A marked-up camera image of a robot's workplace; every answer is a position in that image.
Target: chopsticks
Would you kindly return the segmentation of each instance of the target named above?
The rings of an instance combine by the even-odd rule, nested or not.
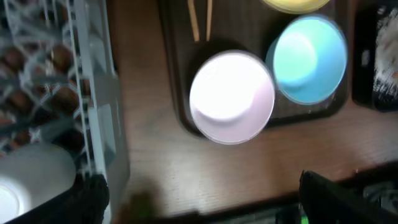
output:
[[[191,18],[191,26],[193,39],[195,42],[200,40],[198,19],[195,9],[195,0],[188,0],[189,16]],[[213,13],[213,0],[207,0],[207,22],[206,22],[206,41],[210,40],[211,35],[211,18]]]
[[[189,16],[191,18],[193,39],[195,42],[198,42],[199,41],[199,28],[198,28],[197,13],[196,13],[196,9],[195,9],[195,0],[188,0],[188,8],[189,8]]]
[[[206,26],[206,40],[210,40],[211,32],[211,15],[213,13],[213,0],[207,0],[207,26]]]

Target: plastic bowl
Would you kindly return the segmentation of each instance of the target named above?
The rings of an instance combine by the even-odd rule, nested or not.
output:
[[[304,14],[320,9],[329,0],[261,0],[274,9],[289,14]]]
[[[190,91],[190,111],[198,129],[220,144],[252,139],[274,108],[270,71],[255,55],[229,50],[207,60]]]
[[[347,46],[338,26],[324,16],[293,21],[270,47],[266,63],[279,90],[291,101],[313,105],[338,88],[347,66]]]

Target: table surface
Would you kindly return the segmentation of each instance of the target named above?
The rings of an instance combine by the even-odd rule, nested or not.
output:
[[[242,145],[197,139],[174,113],[157,1],[110,1],[108,14],[131,161],[126,201],[147,192],[157,215],[213,213],[293,192],[303,170],[341,180],[398,159],[398,113],[351,99],[331,118],[271,128]]]

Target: brown tray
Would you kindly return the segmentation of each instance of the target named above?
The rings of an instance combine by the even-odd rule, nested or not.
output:
[[[265,59],[271,43],[298,16],[276,11],[261,0],[214,0],[211,38],[207,42],[207,1],[196,0],[200,41],[194,42],[188,1],[159,0],[158,3],[175,112],[181,125],[196,136],[203,135],[190,114],[189,92],[200,66],[212,55],[231,49],[247,50]],[[317,13],[334,19],[347,35],[348,4],[347,0],[331,0]],[[347,75],[334,94],[317,105],[298,105],[277,91],[267,128],[331,116],[347,98]]]

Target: dish rack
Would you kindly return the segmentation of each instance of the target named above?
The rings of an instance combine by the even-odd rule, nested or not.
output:
[[[83,179],[103,174],[109,223],[129,178],[105,0],[0,3],[0,157],[60,144]]]

